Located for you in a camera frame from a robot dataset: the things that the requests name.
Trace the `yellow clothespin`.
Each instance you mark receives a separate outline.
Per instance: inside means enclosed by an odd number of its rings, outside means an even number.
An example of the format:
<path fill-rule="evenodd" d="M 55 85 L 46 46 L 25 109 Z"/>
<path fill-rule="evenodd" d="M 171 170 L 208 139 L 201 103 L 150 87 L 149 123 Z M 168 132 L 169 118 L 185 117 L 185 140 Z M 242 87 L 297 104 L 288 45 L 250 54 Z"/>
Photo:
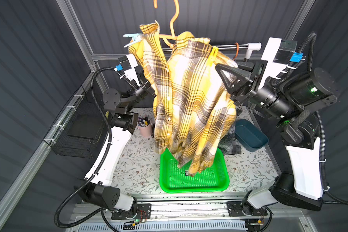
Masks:
<path fill-rule="evenodd" d="M 218 55 L 218 47 L 213 46 L 211 52 L 209 53 L 206 65 L 211 68 L 215 63 Z"/>

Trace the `light blue clothespin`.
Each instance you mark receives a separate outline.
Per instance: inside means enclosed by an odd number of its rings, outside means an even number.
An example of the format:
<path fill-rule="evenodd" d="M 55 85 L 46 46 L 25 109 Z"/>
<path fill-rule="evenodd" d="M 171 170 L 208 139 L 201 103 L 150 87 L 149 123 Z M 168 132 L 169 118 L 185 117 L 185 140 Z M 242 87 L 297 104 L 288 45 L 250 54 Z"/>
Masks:
<path fill-rule="evenodd" d="M 124 48 L 127 48 L 127 47 L 143 40 L 143 34 L 141 34 L 141 33 L 124 34 L 123 37 L 124 38 L 131 38 L 131 41 L 128 44 L 124 45 Z"/>

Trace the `yellow plaid long-sleeve shirt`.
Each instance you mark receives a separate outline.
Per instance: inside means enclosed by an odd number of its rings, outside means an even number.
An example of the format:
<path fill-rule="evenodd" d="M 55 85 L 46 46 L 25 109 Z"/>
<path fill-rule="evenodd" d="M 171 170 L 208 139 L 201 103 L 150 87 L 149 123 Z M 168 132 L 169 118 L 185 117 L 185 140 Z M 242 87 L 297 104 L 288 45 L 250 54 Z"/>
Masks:
<path fill-rule="evenodd" d="M 155 151 L 160 154 L 168 149 L 178 161 L 178 168 L 190 162 L 188 172 L 194 176 L 213 165 L 218 144 L 237 116 L 215 66 L 237 67 L 237 63 L 222 53 L 211 68 L 204 54 L 172 53 L 166 58 L 158 22 L 141 25 L 140 29 L 143 40 L 131 45 L 129 53 L 155 90 Z M 210 44 L 210 39 L 183 32 L 175 45 L 189 42 Z"/>

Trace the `orange plastic hanger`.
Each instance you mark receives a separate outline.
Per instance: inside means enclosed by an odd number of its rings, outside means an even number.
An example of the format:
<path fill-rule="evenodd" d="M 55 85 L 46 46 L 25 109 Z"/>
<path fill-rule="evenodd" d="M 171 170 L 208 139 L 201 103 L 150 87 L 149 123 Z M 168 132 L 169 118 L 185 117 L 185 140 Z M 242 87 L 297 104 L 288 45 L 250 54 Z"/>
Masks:
<path fill-rule="evenodd" d="M 159 23 L 159 39 L 173 49 L 177 41 L 175 22 L 180 14 L 179 1 L 153 1 L 154 21 Z"/>

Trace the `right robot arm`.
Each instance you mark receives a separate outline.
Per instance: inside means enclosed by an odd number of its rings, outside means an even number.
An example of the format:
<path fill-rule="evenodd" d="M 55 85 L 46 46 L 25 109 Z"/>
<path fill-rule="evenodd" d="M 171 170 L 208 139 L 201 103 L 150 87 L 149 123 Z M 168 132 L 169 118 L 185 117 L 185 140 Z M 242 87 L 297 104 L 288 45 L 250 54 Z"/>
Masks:
<path fill-rule="evenodd" d="M 317 35 L 296 41 L 270 38 L 260 62 L 245 58 L 237 67 L 218 64 L 216 72 L 235 105 L 250 102 L 276 124 L 290 157 L 291 168 L 260 190 L 251 190 L 241 208 L 246 215 L 275 203 L 320 211 L 323 195 L 335 204 L 348 201 L 334 196 L 326 180 L 326 137 L 319 111 L 335 104 L 340 95 L 334 79 L 314 68 Z"/>

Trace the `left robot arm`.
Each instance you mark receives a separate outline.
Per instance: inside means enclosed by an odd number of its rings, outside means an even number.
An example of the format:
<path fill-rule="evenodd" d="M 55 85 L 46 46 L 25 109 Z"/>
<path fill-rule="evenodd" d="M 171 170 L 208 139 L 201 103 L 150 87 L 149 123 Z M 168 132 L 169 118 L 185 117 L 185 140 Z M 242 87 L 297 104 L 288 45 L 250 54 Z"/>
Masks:
<path fill-rule="evenodd" d="M 101 106 L 94 90 L 94 82 L 96 77 L 105 71 L 116 72 L 120 78 L 130 85 L 130 90 L 122 94 L 116 89 L 108 89 L 103 94 L 103 106 Z M 114 166 L 119 161 L 126 144 L 138 124 L 138 114 L 133 113 L 131 110 L 147 95 L 155 96 L 154 89 L 145 78 L 143 69 L 136 67 L 131 68 L 130 71 L 136 77 L 135 80 L 132 79 L 128 70 L 117 67 L 100 68 L 91 78 L 91 96 L 99 113 L 98 118 L 102 120 L 107 128 L 107 136 L 101 153 L 87 173 L 83 183 L 77 186 L 74 192 L 56 209 L 54 223 L 59 228 L 68 229 L 75 227 L 98 213 L 101 213 L 103 220 L 106 221 L 105 211 L 118 211 L 127 216 L 135 216 L 138 212 L 137 199 L 122 193 L 119 188 L 113 187 L 109 183 L 115 171 Z M 63 223 L 60 220 L 61 212 L 76 195 L 79 195 L 85 202 L 98 206 L 98 209 L 80 220 L 72 223 Z"/>

